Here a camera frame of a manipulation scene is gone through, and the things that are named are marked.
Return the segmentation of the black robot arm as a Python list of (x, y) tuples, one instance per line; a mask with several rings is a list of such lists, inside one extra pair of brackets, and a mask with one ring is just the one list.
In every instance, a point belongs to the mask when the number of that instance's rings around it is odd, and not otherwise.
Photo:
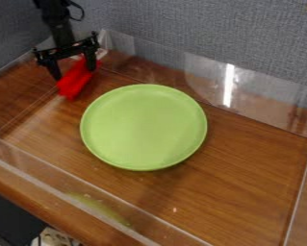
[(85, 18), (84, 8), (73, 0), (32, 0), (36, 8), (41, 11), (41, 19), (51, 30), (53, 47), (48, 49), (32, 49), (36, 63), (45, 67), (51, 76), (61, 79), (57, 65), (60, 60), (72, 56), (84, 55), (85, 69), (92, 72), (96, 69), (96, 51), (100, 48), (97, 33), (76, 40), (71, 21), (83, 21)]

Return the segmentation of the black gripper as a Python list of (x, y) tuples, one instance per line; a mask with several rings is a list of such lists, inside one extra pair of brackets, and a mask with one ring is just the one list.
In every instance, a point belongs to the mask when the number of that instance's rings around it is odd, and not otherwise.
[[(52, 77), (59, 80), (61, 78), (61, 73), (57, 65), (57, 61), (71, 58), (72, 55), (77, 53), (79, 49), (76, 47), (55, 47), (45, 50), (33, 49), (32, 53), (36, 57), (37, 63), (44, 64)], [(96, 69), (96, 51), (93, 49), (87, 49), (84, 52), (85, 56), (85, 67), (88, 71)]]

